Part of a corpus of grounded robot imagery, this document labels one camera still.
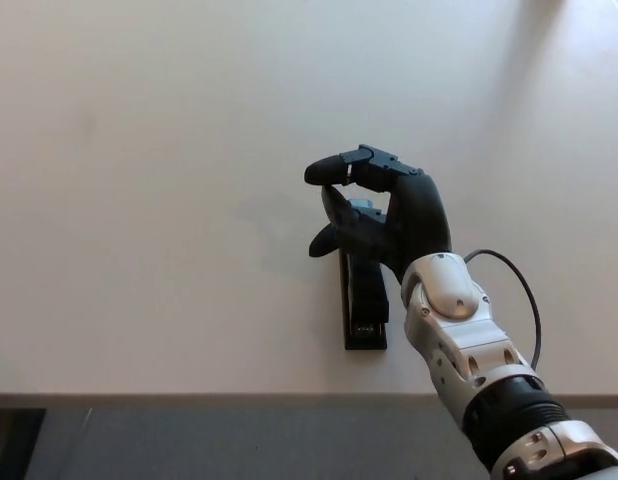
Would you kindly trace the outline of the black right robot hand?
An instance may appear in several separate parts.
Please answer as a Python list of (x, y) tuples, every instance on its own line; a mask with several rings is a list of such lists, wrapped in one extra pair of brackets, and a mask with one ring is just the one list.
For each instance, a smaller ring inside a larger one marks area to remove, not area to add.
[[(329, 219), (310, 243), (313, 258), (341, 250), (385, 265), (401, 282), (415, 260), (452, 250), (448, 220), (432, 177), (394, 154), (361, 145), (310, 164), (304, 181), (322, 188)], [(337, 189), (350, 184), (388, 193), (387, 211), (353, 206)]]

